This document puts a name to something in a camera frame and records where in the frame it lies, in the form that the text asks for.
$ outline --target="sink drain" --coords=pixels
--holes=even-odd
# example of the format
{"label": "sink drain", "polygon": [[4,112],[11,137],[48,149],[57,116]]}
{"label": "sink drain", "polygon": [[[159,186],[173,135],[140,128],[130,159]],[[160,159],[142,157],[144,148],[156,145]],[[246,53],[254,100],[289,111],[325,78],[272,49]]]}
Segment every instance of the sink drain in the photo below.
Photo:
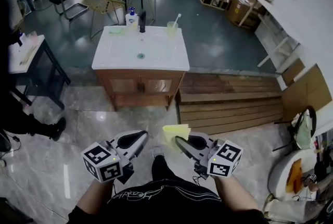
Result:
{"label": "sink drain", "polygon": [[137,54],[136,57],[139,58],[139,59],[144,59],[146,56],[143,53],[139,53],[139,54]]}

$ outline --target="toothbrush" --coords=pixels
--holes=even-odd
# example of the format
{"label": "toothbrush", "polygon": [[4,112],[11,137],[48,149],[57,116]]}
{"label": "toothbrush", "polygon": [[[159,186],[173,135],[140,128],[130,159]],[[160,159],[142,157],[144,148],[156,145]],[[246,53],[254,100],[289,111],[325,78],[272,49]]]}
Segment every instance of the toothbrush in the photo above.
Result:
{"label": "toothbrush", "polygon": [[177,18],[176,18],[176,21],[173,23],[173,26],[172,26],[173,29],[174,29],[175,26],[176,26],[176,23],[177,23],[178,18],[180,18],[181,16],[182,16],[182,14],[178,14],[178,16],[177,16]]}

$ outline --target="cup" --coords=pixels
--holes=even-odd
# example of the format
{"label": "cup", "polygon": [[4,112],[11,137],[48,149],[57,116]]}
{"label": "cup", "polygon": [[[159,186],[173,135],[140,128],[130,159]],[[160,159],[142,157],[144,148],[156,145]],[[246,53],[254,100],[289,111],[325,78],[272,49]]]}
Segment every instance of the cup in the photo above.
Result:
{"label": "cup", "polygon": [[173,28],[174,21],[169,21],[168,24],[166,25],[166,33],[169,38],[174,38],[176,35],[176,31],[178,29],[178,23],[176,23],[175,27]]}

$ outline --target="cardboard box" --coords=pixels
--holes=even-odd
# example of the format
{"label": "cardboard box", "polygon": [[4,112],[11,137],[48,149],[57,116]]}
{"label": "cardboard box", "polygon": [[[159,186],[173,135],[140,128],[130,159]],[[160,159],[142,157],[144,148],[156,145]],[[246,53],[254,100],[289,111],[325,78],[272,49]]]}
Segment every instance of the cardboard box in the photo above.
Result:
{"label": "cardboard box", "polygon": [[[238,25],[250,9],[250,6],[251,4],[246,0],[230,0],[225,10],[226,16],[232,24]],[[258,10],[254,9],[245,20],[242,27],[256,29],[259,24],[260,19],[258,17]]]}
{"label": "cardboard box", "polygon": [[286,86],[291,86],[294,83],[294,78],[305,68],[301,59],[297,58],[292,65],[282,73],[283,81]]}
{"label": "cardboard box", "polygon": [[282,92],[283,119],[292,120],[308,105],[318,111],[331,101],[332,97],[324,76],[318,65],[315,65]]}

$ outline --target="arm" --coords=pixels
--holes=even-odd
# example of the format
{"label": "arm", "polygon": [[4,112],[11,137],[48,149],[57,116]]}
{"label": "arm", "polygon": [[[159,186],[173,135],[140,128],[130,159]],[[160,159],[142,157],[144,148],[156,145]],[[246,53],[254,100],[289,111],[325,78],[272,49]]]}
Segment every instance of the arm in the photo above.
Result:
{"label": "arm", "polygon": [[232,211],[258,210],[253,196],[234,177],[213,177],[219,197]]}
{"label": "arm", "polygon": [[95,215],[112,197],[113,180],[100,183],[94,180],[79,200],[77,207],[87,214]]}

